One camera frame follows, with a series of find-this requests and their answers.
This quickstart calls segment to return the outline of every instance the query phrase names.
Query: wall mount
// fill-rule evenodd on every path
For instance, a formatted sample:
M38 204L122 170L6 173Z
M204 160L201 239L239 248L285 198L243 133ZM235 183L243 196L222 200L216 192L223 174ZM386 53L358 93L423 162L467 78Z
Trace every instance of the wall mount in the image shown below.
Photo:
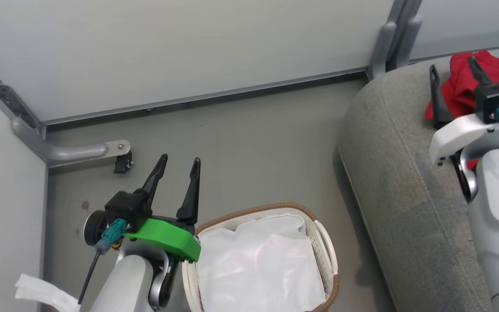
M130 142L88 144L84 146L54 146L42 136L45 125L20 99L14 89L0 80L0 109L11 119L10 128L50 168L89 160L116 157L115 173L126 173L132 167Z
M402 13L398 16L398 31L388 55L388 70L409 65L410 55L417 35L422 26L422 19L417 15L422 0L405 0Z
M415 15L422 0L394 0L388 20L380 27L373 56L366 73L369 80L386 71L409 65L415 39L421 28L421 18Z

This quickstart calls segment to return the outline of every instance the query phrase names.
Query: black cable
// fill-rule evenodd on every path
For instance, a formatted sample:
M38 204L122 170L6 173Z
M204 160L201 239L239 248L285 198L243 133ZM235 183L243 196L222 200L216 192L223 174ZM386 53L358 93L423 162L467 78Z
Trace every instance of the black cable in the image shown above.
M84 294L86 293L87 283L90 282L91 274L94 272L95 264L99 259L99 255L101 255L101 250L95 252L94 260L91 262L90 270L87 272L86 280L84 281L84 286L82 286L82 292L80 293L80 297L78 298L78 304L82 304L82 300L84 299Z

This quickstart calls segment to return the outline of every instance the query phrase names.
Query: sofa seam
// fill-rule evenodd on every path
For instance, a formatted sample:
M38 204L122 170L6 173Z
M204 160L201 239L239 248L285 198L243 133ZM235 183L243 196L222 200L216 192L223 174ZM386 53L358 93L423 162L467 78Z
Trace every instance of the sofa seam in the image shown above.
M352 187L352 192L354 194L356 194L354 182L352 181L352 177L349 174L348 167L346 166L346 163L344 161L344 156L340 152L340 145L338 145L338 154L340 155L340 159L342 161L342 166L344 167L344 171L345 171L346 175L348 176L350 186ZM369 231L369 229L370 229L369 222L367 221L367 218L365 217L365 214L363 213L361 201L359 200L359 198L357 196L354 196L354 197L355 197L355 201L357 203L357 206L359 208L359 214L361 215L361 218L363 219L363 223L365 224L365 229L367 230L367 233L370 236L371 231ZM375 242L372 239L371 239L371 245L373 245L373 251L375 252L375 256L378 258L379 251L378 251L378 248L376 247ZM380 259L378 259L378 263L380 265L380 270L382 271L382 276L384 277L384 280L386 281L386 284L388 286L388 292L390 293L390 298L392 298L392 302L394 303L394 308L396 309L396 311L398 311L399 310L398 301L396 300L396 296L394 296L394 293L392 292L392 288L390 288L391 283L389 282L388 276L386 276L386 270L384 268L384 264L382 263L382 261L380 261Z
M471 286L471 281L470 281L469 277L467 276L465 270L463 269L463 266L461 265L461 261L459 260L459 256L457 255L455 248L454 248L454 245L451 242L451 238L449 237L447 230L444 227L443 223L440 221L440 216L438 215L438 212L436 211L436 209L434 207L435 206L434 201L432 200L432 197L431 197L430 193L428 192L426 185L424 185L424 180L422 179L421 174L420 174L417 166L414 164L413 161L410 160L411 154L409 152L409 148L408 148L407 144L405 144L405 142L402 138L402 134L398 131L396 124L395 124L395 121L394 121L394 118L392 117L392 115L390 114L390 110L388 110L388 107L386 106L386 101L385 101L385 97L384 97L384 83L382 83L382 87L380 88L380 93L381 93L380 95L381 95L381 99L382 99L382 107L384 108L384 111L386 112L386 115L388 116L390 126L392 127L393 132L398 137L398 141L400 142L400 147L402 148L402 150L405 154L405 157L406 157L406 162L413 168L414 178L417 182L419 182L422 196L427 200L429 211L430 211L431 215L433 216L434 221L436 221L436 225L437 225L438 229L441 231L442 236L444 237L444 243L445 243L446 250L449 251L449 253L451 255L452 262L454 264L454 267L458 271L458 275L460 277L460 280L461 280L463 286L465 286L465 288L467 290L467 294L469 294L470 299L475 303L475 305L478 308L480 308L482 311L485 311L485 307L483 306L483 304L479 298L479 295L477 294L475 289Z

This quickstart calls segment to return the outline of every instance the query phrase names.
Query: gray floor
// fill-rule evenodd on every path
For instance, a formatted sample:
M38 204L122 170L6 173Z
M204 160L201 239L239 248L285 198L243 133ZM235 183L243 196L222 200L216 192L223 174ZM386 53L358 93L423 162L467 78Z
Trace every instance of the gray floor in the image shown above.
M113 174L109 162L51 173L44 278L79 295L94 254L82 237L86 217L118 190L141 186L168 153L153 203L156 215L174 216L199 156L200 224L263 204L302 204L325 225L337 253L340 289L330 310L391 311L347 181L333 169L340 123L364 84L354 79L49 133L50 142L63 146L129 140L135 165L125 175ZM105 283L114 253L97 264L83 311ZM167 310L189 311L180 275Z

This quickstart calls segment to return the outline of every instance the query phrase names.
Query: basket handle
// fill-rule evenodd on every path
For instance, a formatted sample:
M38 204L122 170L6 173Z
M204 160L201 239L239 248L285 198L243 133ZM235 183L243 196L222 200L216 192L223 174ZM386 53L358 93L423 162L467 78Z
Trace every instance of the basket handle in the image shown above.
M323 227L321 222L314 221L317 225L319 236L321 237L321 241L323 245L327 248L327 255L329 257L329 261L331 262L331 268L334 274L338 274L338 261L336 259L336 253L334 252L334 245L332 244L331 237L328 235L327 230Z
M182 263L182 281L184 281L184 292L188 306L192 312L202 312L203 309L199 300L200 290L198 288L198 281L193 280L194 274L196 274L195 264L184 261Z

